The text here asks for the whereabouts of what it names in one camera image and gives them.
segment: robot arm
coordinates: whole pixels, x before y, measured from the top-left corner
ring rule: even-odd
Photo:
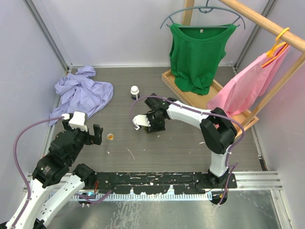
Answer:
[[[65,131],[58,133],[51,142],[49,153],[38,161],[30,183],[31,198],[24,208],[27,196],[23,199],[14,216],[0,229],[45,229],[64,204],[80,189],[91,186],[95,181],[95,172],[84,164],[77,165],[67,183],[52,196],[45,200],[69,171],[84,145],[100,145],[103,129],[93,125],[94,135],[89,134],[87,115],[81,112],[65,114],[63,126]],[[14,222],[20,212],[17,224]]]
[[[211,150],[211,165],[208,170],[209,179],[214,185],[223,183],[228,175],[227,150],[233,144],[237,130],[230,121],[224,118],[203,114],[205,112],[226,116],[225,112],[220,108],[212,111],[203,110],[185,105],[172,98],[168,98],[168,100],[175,104],[158,98],[147,98],[145,103],[151,111],[133,118],[135,129],[138,130],[143,126],[147,133],[162,131],[165,130],[165,119],[180,120],[201,129],[205,143]]]

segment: bottle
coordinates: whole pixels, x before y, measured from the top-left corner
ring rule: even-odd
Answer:
[[[130,93],[132,94],[133,100],[137,100],[138,98],[140,98],[140,91],[137,86],[132,86]]]

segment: wooden post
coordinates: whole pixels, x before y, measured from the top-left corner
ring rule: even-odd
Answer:
[[[275,24],[273,21],[265,18],[264,16],[260,15],[253,9],[241,4],[239,1],[236,0],[219,0],[219,1],[221,1],[223,4],[227,5],[228,7],[232,8],[236,12],[244,15],[247,19],[253,21],[255,24],[269,31],[274,36],[278,36],[284,30],[283,27]],[[281,40],[287,42],[288,44],[295,47],[299,51],[305,52],[305,41],[302,38],[294,35],[293,33],[286,31],[281,36]]]
[[[277,82],[277,84],[269,91],[269,93],[262,99],[259,105],[251,112],[251,114],[244,120],[242,123],[243,126],[246,126],[254,116],[270,101],[270,99],[275,96],[275,94],[284,86],[284,84],[294,75],[294,73],[304,64],[305,62],[305,53],[303,53],[296,62],[291,66],[291,68],[285,73],[285,75]]]
[[[184,8],[193,7],[195,0],[185,0]],[[190,25],[192,19],[193,10],[186,10],[183,13],[182,25]]]

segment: orange hanger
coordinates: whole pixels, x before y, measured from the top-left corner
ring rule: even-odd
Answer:
[[[269,50],[268,52],[266,52],[266,56],[267,57],[269,57],[269,58],[271,58],[272,57],[272,59],[270,59],[270,60],[268,60],[266,63],[264,63],[263,65],[262,65],[262,68],[264,68],[264,67],[266,67],[268,64],[270,64],[272,61],[274,61],[287,47],[288,47],[288,45],[289,44],[287,44],[286,42],[283,42],[283,43],[280,43],[279,44],[279,42],[280,42],[280,37],[286,32],[286,31],[288,31],[289,30],[289,28],[286,28],[286,29],[284,29],[277,37],[276,37],[276,39],[275,39],[275,44],[274,44],[274,46],[271,48],[271,50]],[[273,56],[273,54],[274,54],[274,52],[276,51],[276,50],[278,50],[278,48],[280,48],[280,47],[282,47],[283,46],[283,48],[280,50],[280,52],[279,53],[277,53],[276,54],[276,56],[274,57]]]

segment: wooden shelf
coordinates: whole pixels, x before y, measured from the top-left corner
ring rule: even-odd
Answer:
[[[223,88],[216,80],[213,80],[213,83],[210,87],[210,92],[207,95],[198,95],[193,92],[182,92],[175,84],[175,76],[172,74],[171,70],[168,70],[162,74],[162,81],[178,96],[178,98],[185,104],[194,106],[201,109],[206,109],[207,102],[212,99],[216,94]],[[246,110],[241,114],[234,115],[232,118],[239,123],[243,121],[250,115],[251,111]],[[258,121],[258,118],[254,116],[249,124],[244,126],[244,129],[247,130],[253,126]],[[242,131],[238,126],[234,124],[235,128],[238,131],[237,136],[239,136]]]

